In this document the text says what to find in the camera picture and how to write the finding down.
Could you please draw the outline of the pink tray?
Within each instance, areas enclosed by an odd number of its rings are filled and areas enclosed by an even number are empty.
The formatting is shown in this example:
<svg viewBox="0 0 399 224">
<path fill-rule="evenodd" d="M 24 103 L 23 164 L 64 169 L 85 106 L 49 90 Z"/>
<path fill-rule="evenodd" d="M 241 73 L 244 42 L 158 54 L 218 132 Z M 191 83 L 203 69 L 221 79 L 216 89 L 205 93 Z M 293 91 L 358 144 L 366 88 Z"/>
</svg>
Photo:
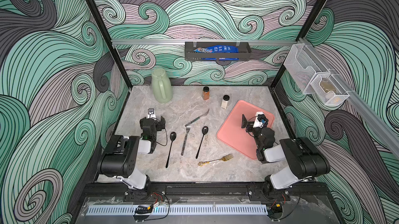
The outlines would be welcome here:
<svg viewBox="0 0 399 224">
<path fill-rule="evenodd" d="M 249 120 L 256 113 L 263 112 L 269 120 L 267 127 L 273 126 L 275 116 L 260 107 L 239 100 L 217 132 L 217 139 L 250 159 L 256 160 L 256 142 L 245 129 L 242 129 L 242 114 Z"/>
</svg>

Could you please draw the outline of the patterned silver fork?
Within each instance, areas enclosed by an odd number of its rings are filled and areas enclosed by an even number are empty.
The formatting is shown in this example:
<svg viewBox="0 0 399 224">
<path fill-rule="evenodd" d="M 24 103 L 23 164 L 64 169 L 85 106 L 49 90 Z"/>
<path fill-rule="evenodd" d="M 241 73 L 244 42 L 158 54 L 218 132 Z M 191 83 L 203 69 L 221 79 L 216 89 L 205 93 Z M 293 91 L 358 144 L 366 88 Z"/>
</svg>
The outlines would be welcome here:
<svg viewBox="0 0 399 224">
<path fill-rule="evenodd" d="M 185 138 L 183 140 L 183 145 L 182 145 L 182 150 L 181 150 L 181 156 L 184 155 L 185 152 L 185 148 L 186 148 L 186 143 L 187 143 L 187 139 L 188 139 L 188 135 L 191 129 L 191 122 L 186 124 L 186 134 L 185 134 Z"/>
</svg>

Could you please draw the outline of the gold fork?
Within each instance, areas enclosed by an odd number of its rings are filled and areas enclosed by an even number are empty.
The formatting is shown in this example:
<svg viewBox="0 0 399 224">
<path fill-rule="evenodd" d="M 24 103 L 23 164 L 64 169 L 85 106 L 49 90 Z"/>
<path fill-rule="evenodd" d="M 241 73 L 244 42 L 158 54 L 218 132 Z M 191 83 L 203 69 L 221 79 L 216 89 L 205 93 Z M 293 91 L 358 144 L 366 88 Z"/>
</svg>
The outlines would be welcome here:
<svg viewBox="0 0 399 224">
<path fill-rule="evenodd" d="M 220 159 L 211 160 L 211 161 L 199 162 L 199 163 L 198 163 L 198 166 L 204 166 L 204 165 L 211 164 L 211 163 L 215 163 L 215 162 L 226 162 L 226 161 L 229 161 L 229 160 L 231 160 L 231 159 L 233 159 L 233 158 L 234 158 L 234 155 L 231 153 L 231 154 L 228 154 L 228 155 L 223 156 L 223 157 L 220 158 Z"/>
</svg>

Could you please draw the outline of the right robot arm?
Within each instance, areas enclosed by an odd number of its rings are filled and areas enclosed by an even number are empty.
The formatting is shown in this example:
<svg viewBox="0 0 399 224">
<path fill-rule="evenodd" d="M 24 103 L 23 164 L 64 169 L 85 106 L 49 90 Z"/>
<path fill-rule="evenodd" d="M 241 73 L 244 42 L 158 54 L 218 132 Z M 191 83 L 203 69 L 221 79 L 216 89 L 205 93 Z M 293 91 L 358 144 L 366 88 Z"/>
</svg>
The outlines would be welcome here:
<svg viewBox="0 0 399 224">
<path fill-rule="evenodd" d="M 242 115 L 241 128 L 254 138 L 256 158 L 263 164 L 286 161 L 287 166 L 265 178 L 268 190 L 283 190 L 300 181 L 330 172 L 325 156 L 306 137 L 283 139 L 275 144 L 275 132 L 267 127 L 263 112 L 251 119 Z"/>
</svg>

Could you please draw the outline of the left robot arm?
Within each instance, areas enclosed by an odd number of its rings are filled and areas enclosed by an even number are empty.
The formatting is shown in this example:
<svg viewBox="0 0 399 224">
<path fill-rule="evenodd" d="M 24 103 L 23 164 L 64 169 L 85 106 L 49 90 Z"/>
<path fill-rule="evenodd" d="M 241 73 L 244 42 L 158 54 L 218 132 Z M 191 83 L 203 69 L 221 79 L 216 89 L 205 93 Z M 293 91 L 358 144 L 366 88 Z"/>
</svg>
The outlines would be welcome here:
<svg viewBox="0 0 399 224">
<path fill-rule="evenodd" d="M 149 177 L 136 168 L 137 155 L 155 151 L 158 132 L 165 129 L 166 121 L 149 108 L 139 123 L 139 136 L 112 135 L 97 165 L 98 174 L 116 178 L 132 190 L 143 190 L 149 182 Z"/>
</svg>

